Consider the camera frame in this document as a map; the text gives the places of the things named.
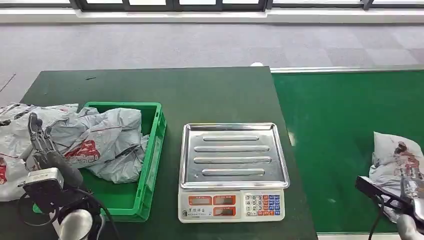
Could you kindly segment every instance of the robotic hand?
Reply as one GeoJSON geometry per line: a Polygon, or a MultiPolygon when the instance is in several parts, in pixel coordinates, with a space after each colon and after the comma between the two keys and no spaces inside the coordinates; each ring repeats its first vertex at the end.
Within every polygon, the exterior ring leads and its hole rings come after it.
{"type": "Polygon", "coordinates": [[[115,223],[105,206],[87,190],[83,176],[78,169],[69,166],[52,142],[51,127],[42,129],[43,121],[37,114],[31,113],[28,120],[28,131],[34,153],[36,171],[28,174],[22,184],[25,194],[18,201],[18,214],[22,218],[21,202],[26,197],[37,204],[39,209],[50,214],[50,220],[44,226],[53,223],[61,240],[98,240],[105,224],[101,208],[115,230],[115,223]]]}
{"type": "Polygon", "coordinates": [[[414,177],[404,175],[401,177],[400,197],[373,185],[363,176],[356,178],[355,187],[380,205],[380,214],[370,231],[368,240],[373,235],[384,207],[399,212],[397,231],[402,240],[424,240],[424,180],[421,174],[414,177]]]}

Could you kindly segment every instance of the package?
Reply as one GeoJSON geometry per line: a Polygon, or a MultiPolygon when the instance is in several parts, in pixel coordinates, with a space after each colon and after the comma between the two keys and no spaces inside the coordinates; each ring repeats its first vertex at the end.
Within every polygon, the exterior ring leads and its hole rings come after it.
{"type": "Polygon", "coordinates": [[[0,202],[16,200],[24,194],[18,184],[29,172],[22,160],[22,155],[27,156],[26,152],[31,152],[32,148],[28,132],[29,113],[36,113],[44,124],[50,124],[77,110],[78,104],[40,107],[13,103],[0,108],[0,202]]]}
{"type": "Polygon", "coordinates": [[[85,168],[115,160],[138,148],[142,114],[139,110],[115,108],[98,113],[85,107],[51,124],[51,139],[73,168],[85,168]]]}
{"type": "MultiPolygon", "coordinates": [[[[400,197],[401,176],[416,177],[424,173],[423,160],[423,152],[416,142],[401,136],[374,132],[369,179],[375,186],[400,197]]],[[[399,216],[393,209],[384,207],[384,213],[396,223],[399,216]]]]}

